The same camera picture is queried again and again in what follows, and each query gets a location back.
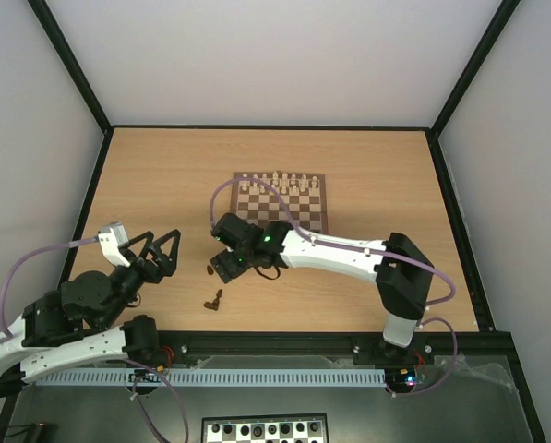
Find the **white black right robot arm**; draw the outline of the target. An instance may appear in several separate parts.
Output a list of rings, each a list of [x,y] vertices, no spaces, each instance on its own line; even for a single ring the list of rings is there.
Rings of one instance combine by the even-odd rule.
[[[310,232],[295,221],[260,228],[233,213],[214,222],[210,233],[225,245],[210,260],[224,283],[249,269],[310,268],[375,284],[388,312],[382,350],[395,362],[413,352],[413,334],[426,309],[456,293],[454,282],[400,233],[387,240],[351,240]]]

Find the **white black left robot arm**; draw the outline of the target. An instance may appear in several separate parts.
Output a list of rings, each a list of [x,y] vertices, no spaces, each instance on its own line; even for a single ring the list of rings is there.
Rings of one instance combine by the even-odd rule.
[[[111,223],[93,237],[66,243],[67,249],[99,245],[114,269],[110,274],[83,272],[27,305],[12,323],[1,323],[0,397],[81,365],[157,360],[161,345],[153,318],[116,321],[136,306],[144,284],[174,275],[180,238],[172,230],[161,237],[145,232],[129,239],[122,224]]]

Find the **dark king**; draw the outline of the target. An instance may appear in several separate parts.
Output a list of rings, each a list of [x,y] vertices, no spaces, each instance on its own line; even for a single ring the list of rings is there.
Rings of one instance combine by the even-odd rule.
[[[221,298],[222,298],[222,293],[223,293],[223,289],[220,289],[220,290],[216,293],[216,297],[215,297],[215,299],[214,299],[214,301],[213,301],[213,304],[219,305],[220,300],[221,300]]]

